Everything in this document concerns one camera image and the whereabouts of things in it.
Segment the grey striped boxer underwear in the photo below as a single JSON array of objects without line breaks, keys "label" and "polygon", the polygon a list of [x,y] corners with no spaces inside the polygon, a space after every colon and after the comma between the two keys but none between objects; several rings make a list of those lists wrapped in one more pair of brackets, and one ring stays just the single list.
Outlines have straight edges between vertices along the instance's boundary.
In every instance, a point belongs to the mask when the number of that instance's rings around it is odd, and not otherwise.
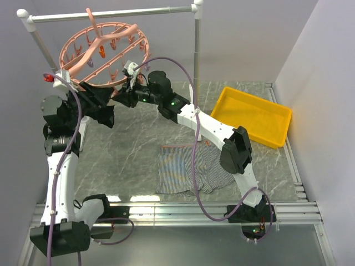
[{"label": "grey striped boxer underwear", "polygon": [[[192,196],[192,144],[161,146],[158,155],[159,182],[157,194]],[[209,194],[235,181],[232,174],[220,165],[221,151],[210,141],[201,141],[196,147],[195,177],[200,192]]]}]

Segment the pink round clip hanger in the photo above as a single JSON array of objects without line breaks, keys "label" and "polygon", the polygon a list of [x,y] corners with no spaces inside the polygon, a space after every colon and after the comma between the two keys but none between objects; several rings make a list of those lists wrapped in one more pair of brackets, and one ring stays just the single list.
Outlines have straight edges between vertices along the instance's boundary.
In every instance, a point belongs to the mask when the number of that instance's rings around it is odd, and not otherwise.
[{"label": "pink round clip hanger", "polygon": [[68,70],[74,85],[81,82],[99,88],[125,82],[121,73],[128,60],[138,64],[151,56],[150,44],[137,24],[98,23],[86,9],[91,25],[75,33],[62,47],[59,68]]}]

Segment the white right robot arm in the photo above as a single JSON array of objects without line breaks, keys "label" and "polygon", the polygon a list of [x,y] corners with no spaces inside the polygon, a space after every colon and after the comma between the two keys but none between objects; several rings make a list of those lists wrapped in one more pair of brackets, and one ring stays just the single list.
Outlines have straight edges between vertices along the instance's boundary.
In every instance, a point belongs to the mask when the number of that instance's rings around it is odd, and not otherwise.
[{"label": "white right robot arm", "polygon": [[195,130],[206,137],[221,151],[220,165],[232,174],[242,195],[242,200],[224,217],[236,217],[240,222],[260,222],[268,217],[273,220],[273,209],[264,191],[258,187],[252,167],[252,147],[247,130],[223,124],[199,110],[194,103],[173,92],[171,82],[164,71],[152,71],[147,84],[138,82],[137,69],[124,70],[126,82],[119,91],[125,97],[125,105],[137,103],[155,104],[166,119]]}]

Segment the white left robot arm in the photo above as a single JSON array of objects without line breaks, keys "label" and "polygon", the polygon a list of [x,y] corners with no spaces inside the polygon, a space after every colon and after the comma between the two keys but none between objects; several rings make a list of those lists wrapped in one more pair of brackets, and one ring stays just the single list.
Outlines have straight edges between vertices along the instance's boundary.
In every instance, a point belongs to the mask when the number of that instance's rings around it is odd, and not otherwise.
[{"label": "white left robot arm", "polygon": [[105,194],[88,196],[79,210],[74,208],[80,122],[88,116],[109,128],[114,125],[113,107],[108,104],[114,88],[97,88],[86,82],[79,86],[66,99],[51,95],[40,105],[49,176],[44,213],[39,227],[30,230],[30,240],[48,258],[87,250],[93,224],[105,223],[112,216]]}]

